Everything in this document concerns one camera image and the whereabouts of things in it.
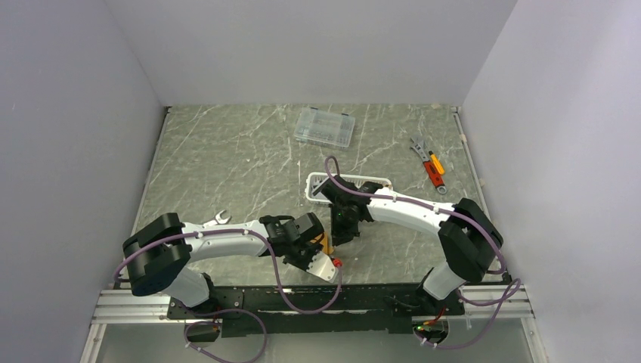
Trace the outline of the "red adjustable wrench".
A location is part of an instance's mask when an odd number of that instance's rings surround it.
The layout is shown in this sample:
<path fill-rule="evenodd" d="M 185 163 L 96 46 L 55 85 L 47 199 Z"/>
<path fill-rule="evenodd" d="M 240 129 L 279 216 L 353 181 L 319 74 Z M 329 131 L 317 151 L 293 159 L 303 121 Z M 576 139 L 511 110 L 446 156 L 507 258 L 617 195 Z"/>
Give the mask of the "red adjustable wrench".
<path fill-rule="evenodd" d="M 429 149 L 426 146 L 425 140 L 420 136 L 411 136 L 410 140 L 412 142 L 410 148 L 414 150 L 421 158 L 424 169 L 426 170 L 435 190 L 439 194 L 446 194 L 447 187 L 445 185 L 444 179 L 442 178 L 443 175 L 440 175 L 434 167 L 430 159 Z"/>

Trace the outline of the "yellow black handled wrench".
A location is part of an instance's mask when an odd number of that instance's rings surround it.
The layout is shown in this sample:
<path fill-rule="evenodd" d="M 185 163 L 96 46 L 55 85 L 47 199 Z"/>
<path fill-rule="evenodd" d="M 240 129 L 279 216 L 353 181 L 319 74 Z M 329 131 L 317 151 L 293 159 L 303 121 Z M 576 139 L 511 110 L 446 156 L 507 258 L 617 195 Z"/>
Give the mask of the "yellow black handled wrench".
<path fill-rule="evenodd" d="M 230 220 L 231 214 L 226 209 L 223 209 L 222 211 L 216 213 L 213 219 L 209 220 L 208 222 L 204 222 L 203 226 L 211 227 L 215 225 L 226 225 Z"/>

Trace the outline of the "clear plastic organizer box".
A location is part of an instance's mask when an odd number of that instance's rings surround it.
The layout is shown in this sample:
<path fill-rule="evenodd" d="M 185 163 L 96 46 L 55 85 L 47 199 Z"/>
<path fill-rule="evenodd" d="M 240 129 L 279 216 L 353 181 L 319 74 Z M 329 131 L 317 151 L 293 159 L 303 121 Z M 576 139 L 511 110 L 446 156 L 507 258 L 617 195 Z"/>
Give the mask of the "clear plastic organizer box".
<path fill-rule="evenodd" d="M 346 113 L 304 107 L 294 129 L 294 138 L 302 143 L 345 150 L 351 143 L 355 123 L 355 118 Z"/>

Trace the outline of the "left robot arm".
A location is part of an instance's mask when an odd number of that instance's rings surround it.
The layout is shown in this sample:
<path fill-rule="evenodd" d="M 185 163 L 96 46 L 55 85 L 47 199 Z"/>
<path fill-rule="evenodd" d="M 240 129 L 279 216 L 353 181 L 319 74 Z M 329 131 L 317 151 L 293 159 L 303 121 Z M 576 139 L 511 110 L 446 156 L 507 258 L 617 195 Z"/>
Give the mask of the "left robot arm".
<path fill-rule="evenodd" d="M 134 296 L 164 293 L 205 318 L 216 310 L 218 298 L 210 276 L 192 271 L 189 263 L 228 256 L 280 257 L 333 283 L 339 272 L 317 240 L 323 234 L 314 213 L 262 216 L 236 225 L 198 225 L 165 213 L 123 243 L 123 268 Z"/>

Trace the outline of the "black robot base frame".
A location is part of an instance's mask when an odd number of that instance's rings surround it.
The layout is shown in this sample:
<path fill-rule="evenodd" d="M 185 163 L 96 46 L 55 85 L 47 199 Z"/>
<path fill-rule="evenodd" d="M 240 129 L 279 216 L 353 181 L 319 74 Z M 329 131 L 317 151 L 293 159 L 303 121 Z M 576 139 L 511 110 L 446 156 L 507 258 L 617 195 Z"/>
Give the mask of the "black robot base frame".
<path fill-rule="evenodd" d="M 215 303 L 192 312 L 172 298 L 170 321 L 216 319 L 223 337 L 261 334 L 257 315 L 269 334 L 384 331 L 409 334 L 415 324 L 434 317 L 461 316 L 465 309 L 455 293 L 434 302 L 416 283 L 345 284 L 339 292 L 332 285 L 276 287 L 216 287 Z"/>

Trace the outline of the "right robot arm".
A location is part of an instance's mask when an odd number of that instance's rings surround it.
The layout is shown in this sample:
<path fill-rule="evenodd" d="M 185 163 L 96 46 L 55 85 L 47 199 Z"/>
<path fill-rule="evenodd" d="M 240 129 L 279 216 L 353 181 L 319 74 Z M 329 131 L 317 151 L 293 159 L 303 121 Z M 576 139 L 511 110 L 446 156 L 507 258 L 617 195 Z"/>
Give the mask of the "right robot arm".
<path fill-rule="evenodd" d="M 503 246 L 500 232 L 468 198 L 431 202 L 399 194 L 374 180 L 356 185 L 339 175 L 322 178 L 308 193 L 331 205 L 335 244 L 351 241 L 360 222 L 386 222 L 438 237 L 445 261 L 428 271 L 416 294 L 416 303 L 426 314 L 436 313 L 459 287 L 481 281 Z"/>

